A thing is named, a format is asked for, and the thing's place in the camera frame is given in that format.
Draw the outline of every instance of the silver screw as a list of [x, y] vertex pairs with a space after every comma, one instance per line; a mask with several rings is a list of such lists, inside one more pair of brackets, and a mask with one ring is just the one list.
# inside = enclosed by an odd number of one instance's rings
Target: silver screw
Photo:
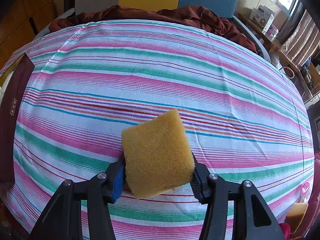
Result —
[[98, 179], [105, 179], [106, 177], [107, 175], [104, 172], [98, 174]]
[[70, 179], [66, 179], [64, 182], [63, 182], [63, 185], [64, 186], [69, 186], [71, 184], [71, 180]]
[[209, 178], [210, 178], [210, 179], [218, 179], [219, 176], [218, 176], [218, 174], [210, 173], [210, 174], [209, 174]]
[[246, 187], [251, 187], [251, 186], [252, 186], [252, 182], [251, 182], [250, 180], [245, 180], [245, 181], [244, 181], [244, 185], [245, 185]]

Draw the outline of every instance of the tablecloth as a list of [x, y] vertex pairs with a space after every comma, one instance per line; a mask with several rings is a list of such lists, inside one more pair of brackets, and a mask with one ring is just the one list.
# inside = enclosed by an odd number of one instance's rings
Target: tablecloth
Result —
[[[15, 185], [1, 198], [31, 231], [65, 179], [90, 179], [122, 152], [121, 131], [177, 108], [192, 151], [225, 180], [251, 180], [279, 222], [308, 200], [314, 152], [295, 86], [271, 64], [222, 37], [148, 20], [63, 29], [16, 51], [35, 69], [14, 140]], [[206, 205], [190, 184], [109, 205], [117, 239], [198, 239]], [[89, 239], [82, 202], [84, 239]], [[228, 207], [231, 238], [233, 205]]]

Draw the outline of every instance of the curtain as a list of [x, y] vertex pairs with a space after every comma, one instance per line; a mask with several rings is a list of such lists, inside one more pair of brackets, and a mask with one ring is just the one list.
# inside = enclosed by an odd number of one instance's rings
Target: curtain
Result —
[[320, 42], [320, 32], [305, 10], [296, 30], [282, 45], [281, 50], [297, 66], [302, 66], [313, 54]]
[[298, 24], [302, 19], [304, 11], [305, 8], [303, 7], [303, 4], [300, 1], [298, 1], [294, 10], [292, 11], [289, 18], [284, 23], [283, 27], [277, 35], [277, 40], [281, 44], [284, 44], [285, 41], [288, 38], [290, 38], [290, 36], [293, 34], [294, 30], [298, 27]]

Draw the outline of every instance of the beige curtain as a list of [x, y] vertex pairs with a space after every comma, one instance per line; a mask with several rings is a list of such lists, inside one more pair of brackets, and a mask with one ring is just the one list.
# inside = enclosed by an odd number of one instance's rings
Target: beige curtain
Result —
[[281, 50], [297, 66], [302, 66], [320, 43], [320, 32], [307, 10], [297, 29], [282, 45]]

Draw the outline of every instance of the crumpled brown cloth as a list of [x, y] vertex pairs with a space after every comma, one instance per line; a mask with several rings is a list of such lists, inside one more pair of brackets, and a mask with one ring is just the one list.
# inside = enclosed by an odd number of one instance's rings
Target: crumpled brown cloth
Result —
[[257, 53], [255, 44], [227, 19], [220, 18], [209, 9], [198, 5], [185, 6], [174, 10], [163, 9], [157, 12], [114, 5], [97, 13], [81, 13], [77, 16], [69, 16], [66, 19], [55, 19], [50, 24], [49, 30], [52, 33], [66, 27], [89, 22], [125, 19], [156, 20], [193, 26], [224, 37]]

